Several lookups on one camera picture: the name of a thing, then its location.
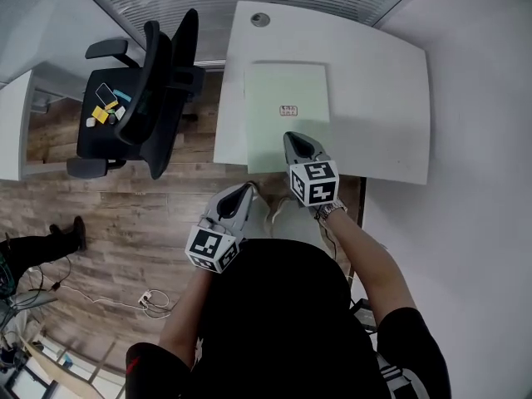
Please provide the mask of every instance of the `smartphone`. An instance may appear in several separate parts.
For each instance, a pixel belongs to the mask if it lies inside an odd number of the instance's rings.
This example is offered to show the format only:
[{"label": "smartphone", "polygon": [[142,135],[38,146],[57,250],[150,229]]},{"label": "smartphone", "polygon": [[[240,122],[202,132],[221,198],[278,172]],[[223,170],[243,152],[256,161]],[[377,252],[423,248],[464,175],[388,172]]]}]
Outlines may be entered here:
[{"label": "smartphone", "polygon": [[110,103],[113,103],[114,101],[118,101],[115,94],[111,91],[106,83],[101,83],[100,87],[96,89],[96,95],[100,98],[100,101],[103,103],[104,107]]}]

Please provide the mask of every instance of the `black pants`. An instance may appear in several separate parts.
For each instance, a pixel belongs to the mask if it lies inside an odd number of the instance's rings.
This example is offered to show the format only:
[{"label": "black pants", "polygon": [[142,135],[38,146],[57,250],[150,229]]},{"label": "black pants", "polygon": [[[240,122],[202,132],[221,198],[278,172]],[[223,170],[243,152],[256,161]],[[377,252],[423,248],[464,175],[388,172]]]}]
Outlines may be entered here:
[{"label": "black pants", "polygon": [[75,253],[80,240],[76,232],[69,234],[51,234],[48,236],[26,236],[0,243],[0,253],[7,261],[15,281],[24,275],[32,266],[55,262],[68,254]]}]

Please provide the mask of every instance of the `black shoe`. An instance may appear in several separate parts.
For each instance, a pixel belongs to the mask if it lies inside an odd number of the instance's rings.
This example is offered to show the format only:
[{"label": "black shoe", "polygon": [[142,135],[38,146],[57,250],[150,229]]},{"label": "black shoe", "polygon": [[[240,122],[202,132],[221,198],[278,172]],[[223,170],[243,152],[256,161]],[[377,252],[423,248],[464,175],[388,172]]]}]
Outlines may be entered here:
[{"label": "black shoe", "polygon": [[86,238],[85,238],[85,224],[83,219],[80,216],[76,216],[74,219],[74,232],[77,233],[77,236],[80,240],[80,251],[86,250]]},{"label": "black shoe", "polygon": [[50,234],[52,235],[62,234],[62,231],[59,229],[59,226],[57,226],[56,224],[51,224],[49,229],[50,229]]}]

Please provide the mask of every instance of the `wristwatch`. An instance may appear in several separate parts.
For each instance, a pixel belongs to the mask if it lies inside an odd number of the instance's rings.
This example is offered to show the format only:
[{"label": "wristwatch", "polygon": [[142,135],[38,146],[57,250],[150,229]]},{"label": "wristwatch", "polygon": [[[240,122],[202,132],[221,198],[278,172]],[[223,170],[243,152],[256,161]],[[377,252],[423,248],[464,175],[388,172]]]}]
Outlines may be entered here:
[{"label": "wristwatch", "polygon": [[335,210],[343,209],[347,213],[347,207],[344,205],[341,199],[336,198],[336,201],[331,204],[322,205],[318,210],[318,215],[321,220],[327,220],[327,217]]}]

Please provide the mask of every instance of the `white desk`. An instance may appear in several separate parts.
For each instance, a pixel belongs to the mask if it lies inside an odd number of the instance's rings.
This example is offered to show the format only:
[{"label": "white desk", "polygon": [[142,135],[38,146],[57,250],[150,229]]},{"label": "white desk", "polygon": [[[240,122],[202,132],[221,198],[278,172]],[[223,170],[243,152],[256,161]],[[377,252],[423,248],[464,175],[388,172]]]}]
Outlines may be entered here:
[{"label": "white desk", "polygon": [[66,169],[64,163],[27,165],[34,88],[33,71],[28,71],[0,90],[0,179],[22,180],[25,175]]},{"label": "white desk", "polygon": [[[254,26],[257,12],[270,16]],[[298,7],[239,2],[219,103],[214,161],[247,165],[244,70],[253,62],[326,67],[340,172],[425,184],[430,101],[425,52],[385,32]]]}]

